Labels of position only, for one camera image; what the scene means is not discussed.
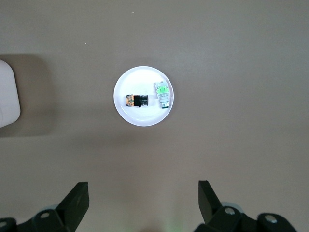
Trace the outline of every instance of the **white plate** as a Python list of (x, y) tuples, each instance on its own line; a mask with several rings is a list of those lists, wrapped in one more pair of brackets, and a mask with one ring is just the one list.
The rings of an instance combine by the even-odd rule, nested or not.
[[(169, 108), (162, 109), (155, 91), (155, 83), (166, 81), (169, 86)], [(126, 106), (126, 95), (148, 95), (148, 106)], [(161, 122), (170, 112), (174, 91), (169, 79), (158, 69), (139, 66), (126, 71), (116, 83), (114, 103), (118, 113), (127, 122), (141, 127)]]

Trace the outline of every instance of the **white object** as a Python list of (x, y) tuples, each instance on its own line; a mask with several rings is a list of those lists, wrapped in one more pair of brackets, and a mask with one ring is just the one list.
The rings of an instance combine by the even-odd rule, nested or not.
[(12, 68), (0, 60), (0, 128), (15, 122), (20, 106)]
[[(169, 87), (169, 108), (162, 109), (157, 97), (155, 83), (166, 81)], [(148, 95), (148, 106), (126, 106), (126, 95)], [(139, 66), (126, 71), (114, 89), (114, 103), (118, 113), (127, 122), (141, 127), (152, 126), (162, 121), (172, 109), (174, 91), (169, 79), (158, 69)]]

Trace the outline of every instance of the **round plate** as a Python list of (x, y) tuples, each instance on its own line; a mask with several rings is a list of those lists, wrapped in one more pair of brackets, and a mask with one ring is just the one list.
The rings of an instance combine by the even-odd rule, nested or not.
[[(169, 86), (169, 108), (162, 109), (156, 94), (155, 83), (166, 81)], [(148, 95), (148, 106), (126, 106), (126, 95)], [(126, 71), (116, 83), (114, 103), (118, 113), (127, 122), (141, 127), (161, 122), (170, 112), (174, 91), (169, 79), (158, 69), (139, 66)]]

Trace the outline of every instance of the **gray tabletop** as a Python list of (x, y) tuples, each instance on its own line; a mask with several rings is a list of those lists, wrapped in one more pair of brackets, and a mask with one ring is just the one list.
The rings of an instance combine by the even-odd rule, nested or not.
[[(22, 114), (0, 129), (0, 218), (89, 182), (82, 231), (190, 232), (198, 180), (256, 218), (307, 231), (309, 1), (2, 0), (0, 59)], [(174, 88), (137, 127), (113, 88), (136, 66)]]

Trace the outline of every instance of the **white plastic device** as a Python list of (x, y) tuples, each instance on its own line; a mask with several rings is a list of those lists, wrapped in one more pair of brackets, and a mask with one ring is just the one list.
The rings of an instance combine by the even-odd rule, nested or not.
[(13, 70), (0, 60), (0, 128), (15, 122), (19, 116), (20, 105)]

